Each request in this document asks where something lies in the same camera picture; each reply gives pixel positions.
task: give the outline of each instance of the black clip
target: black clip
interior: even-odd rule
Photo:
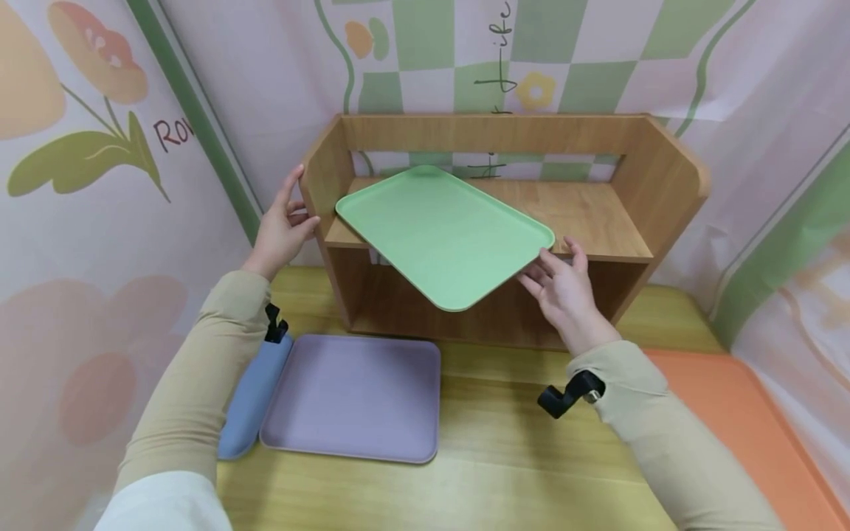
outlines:
[[[579,398],[593,391],[598,394],[597,398],[602,397],[605,394],[605,382],[599,380],[591,371],[583,370],[573,375],[563,393],[555,386],[547,387],[537,397],[537,404],[552,418],[559,419]]]
[[[281,309],[271,302],[266,305],[266,316],[269,317],[269,329],[266,331],[265,341],[267,343],[280,343],[283,336],[289,331],[289,323],[281,319],[277,322],[277,316]]]

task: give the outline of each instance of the green checkered pattern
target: green checkered pattern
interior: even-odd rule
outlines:
[[[325,11],[353,65],[352,113],[652,112],[680,127],[699,103],[691,100],[706,42],[735,3],[326,0]],[[379,29],[371,32],[372,47],[381,53],[352,39],[346,27],[352,24]],[[462,178],[570,181],[607,181],[618,161],[608,154],[523,153],[354,159],[360,174],[434,164]]]

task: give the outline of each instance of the finger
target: finger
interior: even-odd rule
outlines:
[[[296,227],[301,223],[304,223],[310,218],[309,214],[301,213],[301,214],[290,214],[286,217],[289,220],[290,227]]]
[[[569,266],[561,261],[560,258],[549,252],[548,249],[540,249],[540,262],[543,268],[552,276],[562,273]]]
[[[304,208],[307,208],[304,206],[304,201],[289,201],[286,204],[286,213],[292,214],[296,210],[303,210]]]
[[[318,216],[313,216],[303,223],[300,223],[298,226],[292,228],[292,232],[298,235],[301,238],[301,241],[309,240],[313,237],[313,231],[316,227],[319,226],[319,222],[321,220]]]
[[[579,242],[570,236],[565,236],[564,243],[569,246],[569,251],[573,253],[573,269],[578,273],[586,273],[587,254],[585,254]]]
[[[543,287],[546,287],[552,283],[552,277],[550,277],[549,274],[536,263],[530,264],[527,268],[525,268],[525,271],[523,273],[529,275],[532,280],[534,280],[537,284],[542,285]]]
[[[522,284],[535,299],[540,297],[540,294],[543,291],[543,286],[537,284],[537,282],[529,277],[529,275],[525,273],[518,273],[517,280],[519,280],[519,283]]]
[[[272,207],[284,208],[284,205],[289,204],[289,198],[292,197],[292,189],[295,188],[295,183],[304,174],[304,164],[299,164],[289,172],[289,175],[283,179],[283,184],[275,197],[275,203]]]

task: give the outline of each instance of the wooden table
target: wooden table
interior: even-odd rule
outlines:
[[[292,333],[343,334],[321,268],[288,268],[273,301]],[[693,301],[648,286],[620,322],[643,347],[723,353]],[[424,466],[257,446],[218,466],[237,530],[673,529],[631,455],[593,409],[536,405],[565,353],[441,343],[439,452]]]

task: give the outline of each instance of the green leaf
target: green leaf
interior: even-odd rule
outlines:
[[[134,165],[148,173],[150,180],[153,181],[156,188],[159,189],[162,197],[165,198],[165,201],[170,203],[171,200],[168,199],[168,194],[165,193],[165,189],[162,187],[159,169],[156,167],[154,156],[150,153],[150,146],[148,146],[148,141],[145,139],[145,132],[142,131],[142,126],[139,124],[139,119],[136,117],[136,113],[130,111],[127,121],[129,122],[130,144],[133,147],[133,153],[138,159],[137,163]]]
[[[380,19],[372,17],[369,19],[369,32],[372,34],[372,39],[375,43],[372,48],[372,55],[375,56],[375,59],[383,61],[389,54],[389,32],[387,31],[387,27]]]
[[[89,186],[110,169],[132,164],[133,155],[119,138],[81,131],[45,144],[27,155],[9,175],[9,195],[26,195],[53,179],[54,190],[70,194]]]

